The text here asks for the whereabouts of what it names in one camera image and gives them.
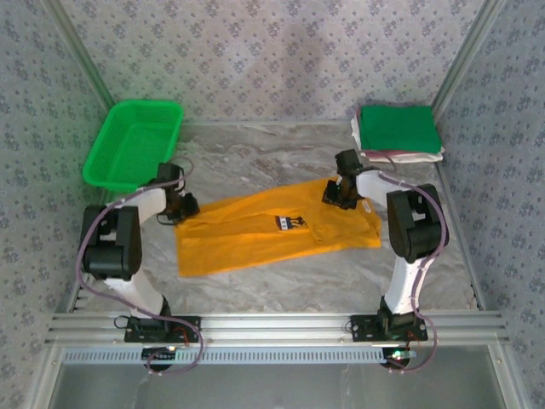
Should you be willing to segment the orange printed t-shirt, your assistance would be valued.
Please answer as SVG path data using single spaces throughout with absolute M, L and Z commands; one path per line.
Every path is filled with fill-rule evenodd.
M 332 251 L 376 249 L 382 221 L 365 199 L 353 210 L 322 200 L 328 179 L 205 204 L 175 227 L 178 273 L 217 274 Z

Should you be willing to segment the stack of folded clothes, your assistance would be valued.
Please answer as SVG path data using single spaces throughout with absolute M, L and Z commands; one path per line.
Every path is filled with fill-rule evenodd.
M 350 121 L 350 125 L 352 128 L 352 138 L 359 149 L 359 154 L 363 158 L 367 158 L 370 162 L 386 163 L 391 159 L 395 164 L 435 163 L 442 161 L 444 158 L 445 149 L 443 147 L 441 147 L 437 153 L 419 153 L 395 150 L 364 150 L 362 148 L 362 142 L 359 134 L 359 120 L 356 117 L 353 117 Z

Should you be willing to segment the green plastic basket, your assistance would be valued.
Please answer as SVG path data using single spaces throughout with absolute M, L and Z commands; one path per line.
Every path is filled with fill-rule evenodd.
M 175 101 L 125 100 L 108 112 L 83 166 L 93 187 L 131 193 L 151 180 L 178 142 L 184 111 Z

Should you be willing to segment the black controller board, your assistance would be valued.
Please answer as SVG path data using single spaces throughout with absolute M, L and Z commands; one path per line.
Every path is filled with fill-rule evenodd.
M 384 362 L 381 365 L 391 371 L 404 371 L 410 360 L 416 357 L 416 352 L 410 347 L 388 347 L 382 349 Z
M 174 363 L 175 348 L 145 348 L 141 351 L 141 360 L 148 371 L 164 372 Z

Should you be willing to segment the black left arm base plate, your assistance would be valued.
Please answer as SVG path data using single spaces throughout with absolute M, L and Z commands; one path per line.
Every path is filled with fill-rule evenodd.
M 197 343 L 197 333 L 179 322 L 129 317 L 124 328 L 126 343 Z

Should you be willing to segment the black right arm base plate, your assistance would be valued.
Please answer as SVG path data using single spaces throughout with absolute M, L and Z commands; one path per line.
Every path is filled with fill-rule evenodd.
M 361 314 L 350 317 L 354 342 L 410 340 L 427 341 L 427 326 L 424 320 L 413 313 L 388 317 L 380 314 Z

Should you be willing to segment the aluminium mounting rail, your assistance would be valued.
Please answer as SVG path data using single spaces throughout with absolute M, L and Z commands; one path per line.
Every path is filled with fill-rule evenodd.
M 488 345 L 509 340 L 502 315 L 493 311 L 427 312 L 439 346 Z M 201 332 L 212 347 L 341 346 L 352 342 L 345 314 L 203 314 Z M 128 320 L 118 312 L 55 314 L 45 342 L 56 346 L 113 346 L 123 342 Z

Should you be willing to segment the aluminium frame post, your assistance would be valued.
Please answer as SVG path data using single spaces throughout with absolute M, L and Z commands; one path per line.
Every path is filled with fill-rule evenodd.
M 498 15 L 505 7 L 507 0 L 484 0 L 479 12 L 470 26 L 467 36 L 462 42 L 455 59 L 452 61 L 436 96 L 432 103 L 432 113 L 435 122 L 438 122 L 448 107 L 450 100 L 461 84 L 474 57 L 479 52 L 490 29 Z
M 69 14 L 60 0 L 40 0 L 54 24 L 72 52 L 83 75 L 87 78 L 90 88 L 94 91 L 101 105 L 109 110 L 115 105 L 115 100 L 107 88 L 97 65 L 93 62 L 83 40 L 77 33 Z

